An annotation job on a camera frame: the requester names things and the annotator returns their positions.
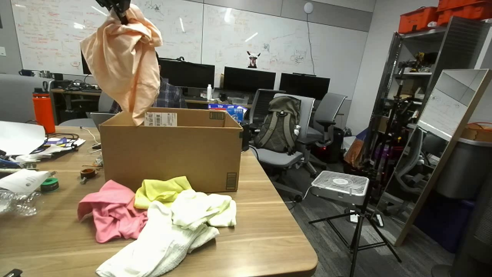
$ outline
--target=white cloth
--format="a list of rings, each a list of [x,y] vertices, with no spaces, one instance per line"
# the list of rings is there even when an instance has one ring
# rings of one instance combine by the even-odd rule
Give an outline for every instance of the white cloth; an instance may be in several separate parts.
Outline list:
[[[183,190],[173,206],[153,201],[140,236],[97,267],[100,277],[148,277],[174,269],[188,252],[219,235],[216,226],[236,226],[230,195]]]

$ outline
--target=monitor screen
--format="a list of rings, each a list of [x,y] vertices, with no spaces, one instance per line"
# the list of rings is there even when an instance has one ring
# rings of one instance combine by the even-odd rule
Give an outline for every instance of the monitor screen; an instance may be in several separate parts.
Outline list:
[[[174,85],[207,87],[214,85],[216,65],[203,62],[180,61],[176,58],[159,58],[160,75]]]
[[[274,89],[276,72],[225,67],[225,89],[256,92],[259,87]]]
[[[282,73],[280,89],[288,93],[297,93],[322,99],[328,92],[330,78],[306,73]]]
[[[87,58],[84,56],[84,53],[80,53],[80,59],[82,59],[82,72],[84,73],[91,73],[91,69],[90,69],[90,65],[88,65],[88,61],[87,61]]]

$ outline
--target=tripod leg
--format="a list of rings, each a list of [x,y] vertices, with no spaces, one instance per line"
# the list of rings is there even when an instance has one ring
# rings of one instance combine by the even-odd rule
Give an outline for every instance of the tripod leg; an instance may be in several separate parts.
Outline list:
[[[376,229],[376,232],[380,235],[380,238],[385,241],[385,244],[389,247],[389,250],[396,255],[396,258],[399,259],[399,262],[402,262],[400,255],[397,253],[396,247],[391,244],[391,241],[385,236],[385,233],[379,229],[379,226],[376,226],[376,222],[373,219],[370,219],[371,226]]]
[[[350,212],[350,213],[339,213],[339,215],[333,215],[333,216],[323,216],[323,218],[311,219],[310,224],[319,222],[319,221],[330,221],[330,219],[340,218],[340,216],[348,216],[348,215],[353,215],[353,213],[357,213],[357,212],[354,210],[354,212]]]
[[[365,215],[359,213],[357,227],[351,242],[351,253],[353,253],[351,273],[350,273],[351,277],[354,277],[356,273],[356,262],[357,262],[357,253],[359,253],[360,235],[363,232],[363,224],[365,224]]]

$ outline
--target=shelving unit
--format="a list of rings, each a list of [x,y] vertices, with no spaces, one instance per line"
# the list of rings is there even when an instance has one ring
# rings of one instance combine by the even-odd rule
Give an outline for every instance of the shelving unit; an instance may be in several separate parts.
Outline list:
[[[474,67],[485,29],[482,21],[453,18],[443,27],[394,33],[363,149],[377,187],[388,182],[442,70]],[[419,52],[434,62],[419,64]]]

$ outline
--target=pink cloth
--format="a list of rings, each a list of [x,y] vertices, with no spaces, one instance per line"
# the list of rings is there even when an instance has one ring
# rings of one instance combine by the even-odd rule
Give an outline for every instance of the pink cloth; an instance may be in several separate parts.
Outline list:
[[[131,4],[128,24],[111,15],[80,49],[97,84],[130,113],[136,124],[143,122],[145,110],[156,101],[160,69],[156,47],[162,33],[143,12]]]
[[[113,238],[137,238],[147,224],[147,212],[134,207],[134,192],[108,179],[99,192],[88,193],[79,202],[79,219],[91,212],[96,224],[96,239],[107,242]]]

